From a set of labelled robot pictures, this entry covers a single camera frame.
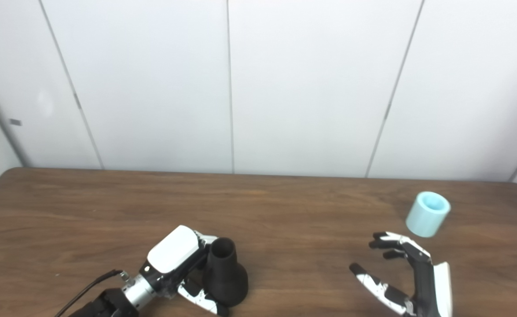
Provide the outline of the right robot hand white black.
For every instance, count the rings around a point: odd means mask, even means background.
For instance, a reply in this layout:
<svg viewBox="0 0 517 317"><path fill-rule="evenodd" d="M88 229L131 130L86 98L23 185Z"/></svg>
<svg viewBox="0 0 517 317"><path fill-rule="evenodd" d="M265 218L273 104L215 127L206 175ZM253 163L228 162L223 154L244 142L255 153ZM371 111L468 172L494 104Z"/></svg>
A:
<svg viewBox="0 0 517 317"><path fill-rule="evenodd" d="M378 301L402 317L453 316L449 263L433 264L428 251L397 233L375 232L368 245L371 249L385 249L384 259L407 260L414 273L414 294L409 296L368 273L358 263L351 263L351 273Z"/></svg>

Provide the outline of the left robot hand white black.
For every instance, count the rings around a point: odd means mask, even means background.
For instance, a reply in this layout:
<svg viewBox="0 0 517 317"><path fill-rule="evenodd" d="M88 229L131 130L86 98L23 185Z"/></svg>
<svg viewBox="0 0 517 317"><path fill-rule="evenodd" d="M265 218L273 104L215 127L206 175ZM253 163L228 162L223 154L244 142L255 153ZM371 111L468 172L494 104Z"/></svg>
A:
<svg viewBox="0 0 517 317"><path fill-rule="evenodd" d="M204 235L185 225L175 228L148 252L136 277L135 286L140 287L138 295L134 299L131 288L127 296L132 305L139 310L155 297L171 299L180 295L214 315L227 317L228 308L189 277L195 269L205 268L216 239L218 237Z"/></svg>

